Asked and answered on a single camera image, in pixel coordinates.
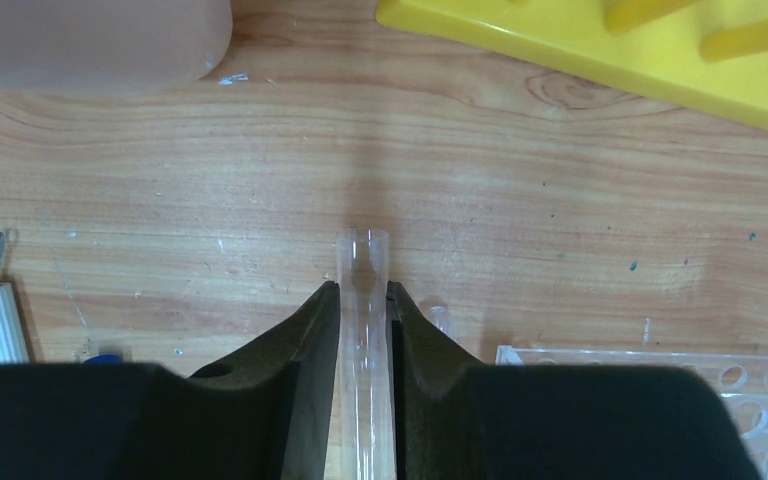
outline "transparent test tube rack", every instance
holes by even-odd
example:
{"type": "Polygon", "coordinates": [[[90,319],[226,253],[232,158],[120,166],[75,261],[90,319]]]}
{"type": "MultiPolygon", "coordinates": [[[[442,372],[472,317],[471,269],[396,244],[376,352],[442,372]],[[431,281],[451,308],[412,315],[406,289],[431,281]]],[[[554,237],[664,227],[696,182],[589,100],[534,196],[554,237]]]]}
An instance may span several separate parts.
{"type": "Polygon", "coordinates": [[[524,349],[500,345],[497,365],[660,365],[688,369],[720,394],[763,478],[768,479],[768,357],[698,353],[524,349]]]}

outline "yellow drying rack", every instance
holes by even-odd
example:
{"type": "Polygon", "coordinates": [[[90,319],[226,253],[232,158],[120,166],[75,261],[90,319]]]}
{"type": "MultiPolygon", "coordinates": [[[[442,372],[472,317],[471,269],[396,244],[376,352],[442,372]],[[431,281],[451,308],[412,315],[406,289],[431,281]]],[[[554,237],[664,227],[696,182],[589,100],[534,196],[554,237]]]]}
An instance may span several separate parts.
{"type": "Polygon", "coordinates": [[[380,0],[376,16],[768,130],[768,0],[380,0]]]}

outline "small transparent tube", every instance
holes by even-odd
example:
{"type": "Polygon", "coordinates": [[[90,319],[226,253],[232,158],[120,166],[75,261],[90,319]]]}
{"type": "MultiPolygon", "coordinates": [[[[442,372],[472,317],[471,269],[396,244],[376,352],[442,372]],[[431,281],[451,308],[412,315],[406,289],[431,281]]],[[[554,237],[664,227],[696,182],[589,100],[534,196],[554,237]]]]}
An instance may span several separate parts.
{"type": "Polygon", "coordinates": [[[349,229],[337,236],[345,480],[396,476],[386,331],[388,248],[384,230],[349,229]]]}

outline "wood grain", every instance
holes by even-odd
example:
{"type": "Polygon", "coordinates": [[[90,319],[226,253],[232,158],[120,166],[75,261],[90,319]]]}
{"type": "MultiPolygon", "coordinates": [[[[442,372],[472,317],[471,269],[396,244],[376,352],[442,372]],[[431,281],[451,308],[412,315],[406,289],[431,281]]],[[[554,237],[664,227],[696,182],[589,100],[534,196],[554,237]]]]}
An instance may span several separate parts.
{"type": "Polygon", "coordinates": [[[373,7],[239,2],[219,68],[153,97],[0,95],[0,229],[37,360],[114,345],[190,374],[334,278],[347,226],[389,231],[392,278],[486,361],[768,354],[767,133],[373,7]]]}

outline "beige plastic container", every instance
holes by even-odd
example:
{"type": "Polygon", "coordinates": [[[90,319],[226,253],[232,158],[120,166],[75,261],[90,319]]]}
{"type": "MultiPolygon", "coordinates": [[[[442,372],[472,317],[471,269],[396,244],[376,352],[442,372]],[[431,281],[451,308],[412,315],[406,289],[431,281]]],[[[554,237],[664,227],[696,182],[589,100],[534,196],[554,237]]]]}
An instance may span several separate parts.
{"type": "Polygon", "coordinates": [[[225,55],[230,0],[0,0],[0,91],[135,95],[225,55]]]}

